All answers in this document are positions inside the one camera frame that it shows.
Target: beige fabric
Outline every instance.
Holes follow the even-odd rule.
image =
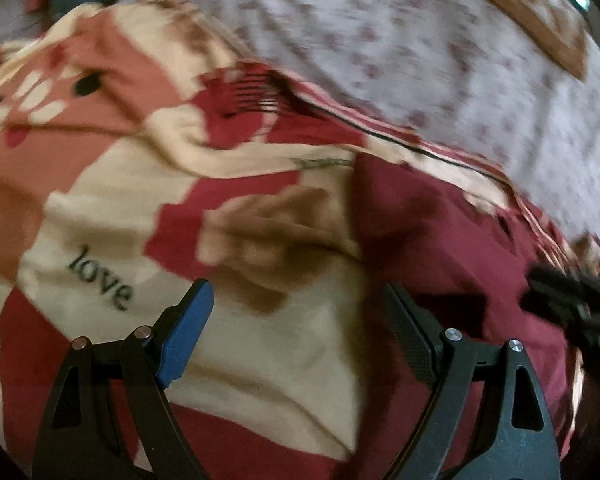
[[[350,168],[305,171],[300,182],[310,194],[328,199],[330,218],[338,222],[343,217],[335,215],[342,214],[340,200],[346,197],[346,182],[338,177],[343,171]],[[160,206],[180,202],[195,179],[165,163],[144,140],[119,140],[70,192],[49,197],[36,243],[20,264],[21,290],[68,338],[88,334],[94,343],[102,342],[151,324],[166,304],[177,303],[190,281],[161,269],[142,248]],[[286,211],[282,208],[283,217]],[[312,206],[302,213],[311,215]],[[352,242],[344,239],[348,226],[336,222],[335,227],[350,248]],[[90,247],[88,257],[133,286],[128,311],[112,310],[109,294],[98,294],[93,284],[67,272],[81,244]],[[205,240],[199,247],[209,250]],[[275,309],[264,317],[251,308],[251,289],[228,286],[218,267],[210,276],[216,292],[212,317],[168,398],[284,446],[346,459],[355,449],[364,402],[364,338],[356,306],[365,279],[353,258],[329,250],[322,258],[315,274],[303,271],[313,268],[311,262],[300,269],[295,261],[282,265],[282,272],[300,270],[306,279],[276,296]],[[290,340],[282,327],[302,337]]]
[[[555,62],[583,80],[587,70],[587,24],[568,0],[491,0]]]
[[[507,208],[510,205],[510,197],[507,195],[505,186],[467,168],[459,168],[428,156],[412,152],[407,148],[392,146],[383,140],[370,140],[371,153],[384,158],[389,162],[408,162],[423,173],[430,174],[454,184],[464,192],[475,198],[491,203],[494,206]]]

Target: black clamp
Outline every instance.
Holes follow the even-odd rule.
[[[561,327],[582,352],[587,374],[600,385],[600,279],[552,267],[535,267],[526,277],[529,289],[520,306]]]
[[[93,345],[76,338],[48,398],[34,452],[33,480],[206,480],[163,390],[184,372],[213,307],[196,280],[179,304],[126,339]],[[122,379],[153,472],[130,459],[109,396]]]
[[[444,330],[397,283],[385,286],[384,304],[414,376],[432,388],[384,480],[559,480],[551,418],[522,343],[497,347]],[[464,463],[441,472],[473,381],[484,381],[474,437]]]

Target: dark red fabric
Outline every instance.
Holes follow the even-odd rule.
[[[14,288],[0,314],[0,382],[7,451],[25,470],[68,346],[69,341]]]
[[[333,458],[280,446],[224,418],[177,404],[171,409],[212,480],[327,479],[338,465]]]
[[[359,129],[318,115],[287,90],[267,93],[273,77],[269,66],[243,62],[239,71],[240,78],[230,83],[225,81],[231,77],[230,70],[203,76],[206,88],[191,100],[205,115],[209,146],[230,150],[252,140],[263,126],[264,112],[273,109],[278,117],[265,142],[365,146],[366,136]]]
[[[520,339],[560,434],[571,401],[568,346],[560,329],[518,306],[525,271],[536,260],[526,225],[516,217],[480,213],[458,187],[371,155],[357,157],[351,195],[354,232],[370,280],[365,315],[374,366],[358,451],[342,478],[381,478],[429,396],[382,320],[378,292],[393,280],[445,327],[498,345]],[[474,383],[446,466],[462,462],[479,401],[480,384]]]

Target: red stripe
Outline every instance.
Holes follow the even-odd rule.
[[[271,144],[308,144],[324,146],[346,144],[364,147],[366,136],[358,129],[345,123],[325,120],[299,114],[279,116],[272,130],[267,134],[267,142]]]
[[[328,480],[338,466],[332,458],[280,446],[223,418],[171,408],[213,480]]]
[[[11,457],[25,468],[68,344],[17,288],[11,291],[0,315],[4,437]]]
[[[201,179],[184,202],[163,206],[155,235],[147,242],[144,254],[175,274],[190,280],[202,278],[210,270],[196,259],[205,211],[217,209],[237,196],[276,194],[296,184],[298,177],[297,171],[288,171],[243,178]]]

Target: black metal bracket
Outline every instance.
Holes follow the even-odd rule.
[[[385,286],[384,302],[415,377],[432,387],[384,480],[559,480],[551,418],[522,343],[497,347],[443,330],[398,283]],[[473,381],[484,381],[474,437],[464,463],[441,472]]]
[[[48,398],[34,452],[34,480],[206,480],[163,390],[181,376],[213,306],[196,282],[153,327],[122,341],[93,345],[76,338]],[[123,379],[138,435],[153,472],[128,455],[109,395]]]

